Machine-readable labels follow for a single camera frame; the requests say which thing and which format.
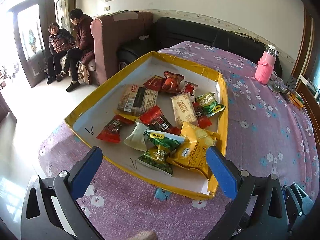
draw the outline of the pink thermos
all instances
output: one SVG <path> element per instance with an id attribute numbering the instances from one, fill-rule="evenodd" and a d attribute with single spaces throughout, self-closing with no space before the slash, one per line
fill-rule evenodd
<path id="1" fill-rule="evenodd" d="M 268 83 L 274 69 L 277 55 L 278 51 L 276 48 L 269 44 L 266 50 L 263 52 L 262 58 L 258 62 L 256 73 L 254 74 L 254 77 L 260 83 Z"/>

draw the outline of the purple bedsheet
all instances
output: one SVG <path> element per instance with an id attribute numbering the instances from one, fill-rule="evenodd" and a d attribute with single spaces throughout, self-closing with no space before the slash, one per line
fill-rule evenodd
<path id="1" fill-rule="evenodd" d="M 281 185 L 295 181 L 313 200 L 316 198 L 319 162 L 305 112 L 287 105 L 255 81 L 255 65 L 242 57 L 192 42 L 162 52 L 199 62 L 224 75 L 229 97 L 228 159 L 255 176 L 276 173 Z M 53 177 L 70 170 L 89 150 L 62 123 L 41 144 L 39 162 Z M 77 202 L 107 240 L 126 239 L 144 230 L 154 230 L 159 240 L 181 240 L 203 239 L 230 199 L 218 187 L 211 200 L 191 200 L 156 188 L 103 160 Z"/>
<path id="2" fill-rule="evenodd" d="M 312 200 L 319 190 L 319 160 L 312 124 L 300 111 L 254 78 L 251 61 L 185 41 L 159 52 L 220 72 L 228 86 L 229 126 L 226 157 L 254 176 L 278 175 L 281 185 L 296 182 Z"/>

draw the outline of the white tile floor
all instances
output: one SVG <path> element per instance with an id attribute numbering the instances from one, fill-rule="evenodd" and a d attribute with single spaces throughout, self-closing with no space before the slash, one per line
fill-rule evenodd
<path id="1" fill-rule="evenodd" d="M 70 83 L 70 77 L 50 85 L 43 80 L 30 88 L 25 77 L 18 73 L 13 83 L 7 82 L 1 90 L 17 123 L 9 115 L 0 124 L 0 217 L 18 238 L 19 214 L 29 179 L 35 173 L 46 177 L 37 156 L 41 142 L 97 88 L 82 84 L 68 93 L 66 88 Z M 13 195 L 14 204 L 10 202 Z"/>

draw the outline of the metal screw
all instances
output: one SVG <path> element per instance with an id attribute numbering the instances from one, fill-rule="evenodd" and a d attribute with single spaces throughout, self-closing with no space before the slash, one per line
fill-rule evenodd
<path id="1" fill-rule="evenodd" d="M 278 179 L 278 176 L 276 175 L 276 174 L 271 174 L 271 179 L 273 179 L 273 180 L 276 180 L 276 179 Z"/>
<path id="2" fill-rule="evenodd" d="M 242 171 L 240 172 L 240 174 L 241 174 L 241 176 L 243 176 L 243 177 L 248 177 L 248 176 L 249 176 L 249 172 L 246 171 L 246 170 L 242 170 Z"/>
<path id="3" fill-rule="evenodd" d="M 36 181 L 38 179 L 38 175 L 32 175 L 31 180 Z"/>
<path id="4" fill-rule="evenodd" d="M 62 171 L 62 172 L 59 173 L 59 176 L 63 178 L 63 177 L 65 177 L 67 174 L 68 174 L 67 171 Z"/>

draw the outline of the white wall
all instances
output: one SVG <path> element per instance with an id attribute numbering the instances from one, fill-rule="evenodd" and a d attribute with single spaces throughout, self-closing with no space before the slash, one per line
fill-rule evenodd
<path id="1" fill-rule="evenodd" d="M 271 41 L 296 59 L 303 31 L 301 0 L 76 0 L 86 14 L 134 9 L 163 9 L 192 12 L 239 25 Z M 284 69 L 288 76 L 292 69 Z"/>

